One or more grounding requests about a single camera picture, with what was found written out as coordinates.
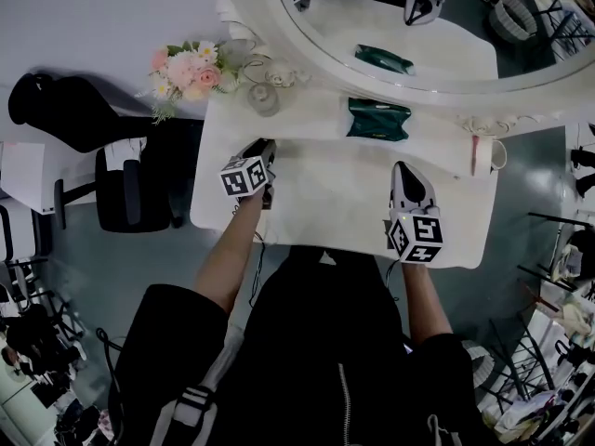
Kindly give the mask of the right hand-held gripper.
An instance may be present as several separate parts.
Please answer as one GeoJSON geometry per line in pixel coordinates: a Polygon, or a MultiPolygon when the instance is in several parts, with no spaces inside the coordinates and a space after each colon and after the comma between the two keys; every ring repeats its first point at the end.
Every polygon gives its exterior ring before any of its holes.
{"type": "Polygon", "coordinates": [[[402,263],[429,264],[443,248],[443,227],[435,190],[414,166],[397,162],[391,170],[388,248],[402,263]]]}

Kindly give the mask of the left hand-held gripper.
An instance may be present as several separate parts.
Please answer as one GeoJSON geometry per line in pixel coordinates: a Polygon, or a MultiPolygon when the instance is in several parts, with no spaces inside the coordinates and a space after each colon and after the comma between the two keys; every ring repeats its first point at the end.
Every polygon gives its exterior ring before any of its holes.
{"type": "Polygon", "coordinates": [[[271,168],[276,149],[274,139],[259,138],[239,151],[238,155],[231,157],[219,171],[226,195],[239,203],[264,189],[262,209],[270,210],[274,194],[272,184],[275,180],[271,168]]]}

